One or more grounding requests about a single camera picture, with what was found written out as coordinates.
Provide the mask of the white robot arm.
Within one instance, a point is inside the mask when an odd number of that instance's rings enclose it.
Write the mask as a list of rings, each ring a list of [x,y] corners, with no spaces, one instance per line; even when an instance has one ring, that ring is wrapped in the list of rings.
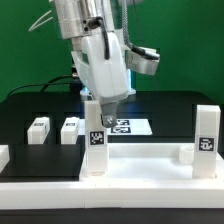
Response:
[[[117,124],[117,103],[128,97],[129,69],[156,72],[160,55],[132,44],[128,36],[127,2],[122,27],[115,26],[114,0],[49,0],[56,12],[61,37],[72,42],[72,58],[79,78],[101,106],[106,128]]]

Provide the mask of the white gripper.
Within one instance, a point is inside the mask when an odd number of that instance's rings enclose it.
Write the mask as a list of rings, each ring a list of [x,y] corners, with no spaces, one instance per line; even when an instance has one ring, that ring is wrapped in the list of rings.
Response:
[[[128,96],[126,65],[117,36],[108,34],[110,58],[105,59],[105,47],[100,33],[81,39],[81,51],[72,57],[81,82],[99,101],[101,120],[105,128],[117,125],[117,102]]]

